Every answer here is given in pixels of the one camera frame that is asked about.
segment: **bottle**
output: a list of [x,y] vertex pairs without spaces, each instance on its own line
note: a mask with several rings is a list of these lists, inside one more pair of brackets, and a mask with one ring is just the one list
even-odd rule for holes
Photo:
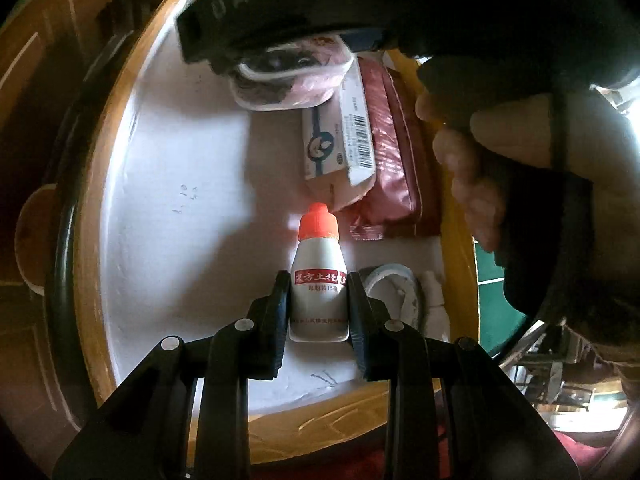
[[449,343],[451,340],[449,316],[444,308],[442,287],[431,270],[426,270],[420,277],[424,291],[424,303],[427,307],[426,329],[424,335],[431,339],[439,339]]
[[338,244],[338,221],[314,203],[300,219],[291,266],[289,337],[298,342],[338,342],[349,337],[347,267]]

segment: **white cardboard surface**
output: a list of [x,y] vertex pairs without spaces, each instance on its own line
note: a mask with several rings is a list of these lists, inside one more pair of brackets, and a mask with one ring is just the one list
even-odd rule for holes
[[[250,113],[206,63],[182,61],[168,27],[118,133],[101,225],[101,287],[118,383],[167,335],[212,335],[289,269],[312,197],[300,110]],[[350,240],[347,266],[399,262],[442,273],[439,238]],[[348,343],[287,341],[276,380],[251,381],[252,413],[315,402],[360,384]]]

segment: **red pouch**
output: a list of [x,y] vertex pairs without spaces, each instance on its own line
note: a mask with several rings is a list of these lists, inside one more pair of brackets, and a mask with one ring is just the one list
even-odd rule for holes
[[440,200],[422,123],[398,72],[358,58],[376,157],[376,182],[344,211],[356,240],[440,234]]

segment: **orange cap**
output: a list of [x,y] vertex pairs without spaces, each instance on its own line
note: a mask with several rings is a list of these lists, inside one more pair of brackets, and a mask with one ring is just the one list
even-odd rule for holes
[[309,212],[302,215],[298,240],[308,238],[335,238],[338,236],[338,221],[329,213],[326,204],[315,202],[309,206]]

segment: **clear plastic container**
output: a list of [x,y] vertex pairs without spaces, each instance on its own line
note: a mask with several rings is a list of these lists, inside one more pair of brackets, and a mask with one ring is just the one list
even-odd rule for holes
[[318,106],[340,86],[353,59],[339,36],[283,44],[238,65],[230,76],[231,92],[249,110]]

